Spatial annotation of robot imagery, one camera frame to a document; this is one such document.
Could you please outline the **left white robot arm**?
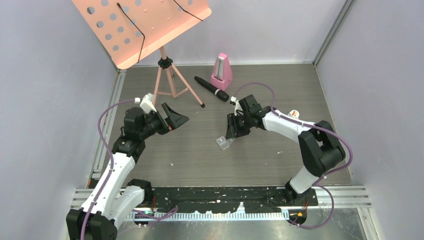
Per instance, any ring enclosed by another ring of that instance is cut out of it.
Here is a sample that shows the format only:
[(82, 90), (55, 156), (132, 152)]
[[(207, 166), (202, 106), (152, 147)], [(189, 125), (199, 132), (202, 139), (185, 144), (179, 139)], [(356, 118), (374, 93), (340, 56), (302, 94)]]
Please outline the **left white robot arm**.
[(115, 240), (124, 220), (138, 205), (153, 202), (149, 181), (133, 179), (123, 193), (120, 189), (146, 147), (146, 139), (165, 135), (189, 121), (163, 103), (163, 118), (154, 107), (143, 103), (125, 112), (121, 134), (108, 150), (108, 171), (105, 172), (87, 200), (79, 209), (70, 209), (66, 216), (68, 235), (72, 240)]

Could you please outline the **clear plastic pill organizer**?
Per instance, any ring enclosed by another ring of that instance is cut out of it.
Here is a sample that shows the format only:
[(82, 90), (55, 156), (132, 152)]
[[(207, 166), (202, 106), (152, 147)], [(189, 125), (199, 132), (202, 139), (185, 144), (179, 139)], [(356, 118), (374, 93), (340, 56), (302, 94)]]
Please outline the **clear plastic pill organizer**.
[(228, 149), (234, 141), (235, 141), (235, 138), (225, 138), (224, 136), (221, 136), (216, 140), (216, 143), (221, 148), (221, 150), (224, 151)]

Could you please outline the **white pill bottle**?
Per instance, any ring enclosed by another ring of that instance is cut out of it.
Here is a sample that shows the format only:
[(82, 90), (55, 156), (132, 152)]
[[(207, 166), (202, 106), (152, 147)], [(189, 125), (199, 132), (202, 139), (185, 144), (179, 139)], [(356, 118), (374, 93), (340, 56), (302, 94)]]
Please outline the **white pill bottle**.
[(297, 111), (297, 110), (295, 110), (295, 109), (291, 110), (291, 111), (290, 111), (287, 115), (288, 115), (289, 117), (293, 118), (293, 119), (296, 119), (296, 120), (298, 120), (298, 119), (299, 119), (299, 117), (300, 117), (300, 113), (299, 113), (299, 111)]

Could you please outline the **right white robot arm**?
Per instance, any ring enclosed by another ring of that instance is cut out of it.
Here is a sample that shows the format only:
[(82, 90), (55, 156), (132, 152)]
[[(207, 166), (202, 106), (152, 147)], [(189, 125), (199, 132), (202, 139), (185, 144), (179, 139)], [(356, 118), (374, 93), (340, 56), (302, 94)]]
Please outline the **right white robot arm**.
[(252, 128), (259, 128), (280, 134), (299, 145), (303, 166), (283, 190), (291, 205), (299, 205), (306, 197), (305, 192), (346, 157), (327, 121), (303, 121), (298, 119), (295, 110), (283, 114), (274, 107), (262, 107), (251, 94), (240, 100), (232, 96), (229, 102), (234, 112), (227, 115), (226, 139), (247, 136)]

